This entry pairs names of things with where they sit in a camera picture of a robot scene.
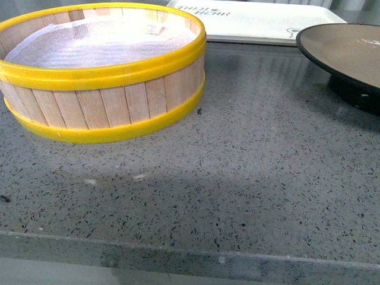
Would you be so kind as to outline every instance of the yellow plastic band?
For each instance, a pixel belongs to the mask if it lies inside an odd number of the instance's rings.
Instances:
[[[206,33],[203,23],[193,15],[179,9],[150,4],[101,3],[46,9],[21,15],[0,23],[0,33],[33,18],[60,12],[93,8],[140,8],[166,11],[191,20],[200,28],[191,43],[165,55],[143,61],[95,68],[36,68],[0,60],[0,80],[10,84],[42,90],[92,90],[140,83],[173,73],[198,59],[205,51]]]
[[[150,134],[186,116],[201,100],[204,80],[201,87],[192,97],[173,110],[146,121],[106,129],[62,129],[44,126],[16,113],[5,98],[4,101],[8,109],[25,129],[41,137],[74,144],[112,143]]]

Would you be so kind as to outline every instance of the round wooden container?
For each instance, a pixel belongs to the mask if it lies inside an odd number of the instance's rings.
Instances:
[[[145,17],[183,26],[196,38],[142,61],[95,68],[36,68],[3,59],[49,24],[86,17]],[[135,3],[85,4],[22,15],[0,24],[0,90],[29,131],[70,143],[108,143],[164,128],[190,112],[204,85],[205,28],[186,12]]]

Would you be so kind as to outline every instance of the speckled quartz countertop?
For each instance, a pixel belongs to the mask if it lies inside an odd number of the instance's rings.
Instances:
[[[188,116],[112,144],[40,138],[0,103],[0,256],[377,284],[380,118],[295,47],[209,43],[205,71]]]

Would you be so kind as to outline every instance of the white tray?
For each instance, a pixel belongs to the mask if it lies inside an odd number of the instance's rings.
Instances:
[[[198,17],[212,42],[295,46],[296,35],[304,28],[346,23],[330,10],[311,5],[174,0],[167,6]]]

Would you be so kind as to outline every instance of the white netting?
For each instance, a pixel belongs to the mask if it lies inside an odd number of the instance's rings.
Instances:
[[[190,30],[169,23],[102,16],[51,24],[23,40],[5,60],[45,68],[101,67],[140,61],[179,49],[195,39]]]

